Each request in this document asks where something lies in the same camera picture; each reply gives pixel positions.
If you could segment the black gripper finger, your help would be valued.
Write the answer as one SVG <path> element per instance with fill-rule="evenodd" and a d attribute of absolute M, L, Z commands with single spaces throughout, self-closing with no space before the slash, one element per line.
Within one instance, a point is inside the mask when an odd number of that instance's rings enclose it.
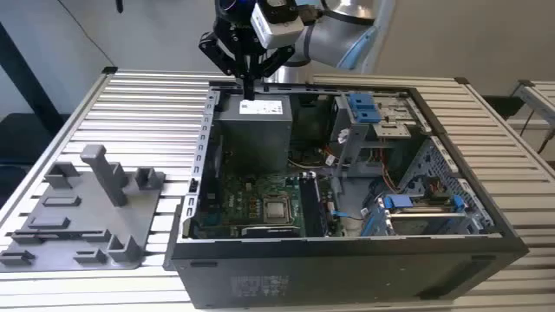
<path fill-rule="evenodd" d="M 294 55 L 295 48 L 292 45 L 280 47 L 268 58 L 260 60 L 264 53 L 266 51 L 250 56 L 250 99 L 255 98 L 255 81 L 260 80 L 263 77 L 267 78 L 274 74 Z"/>
<path fill-rule="evenodd" d="M 240 51 L 231 57 L 219 44 L 219 38 L 214 32 L 206 32 L 199 39 L 199 49 L 220 69 L 224 75 L 234 75 L 242 83 L 244 99 L 250 99 L 250 76 L 247 63 Z"/>

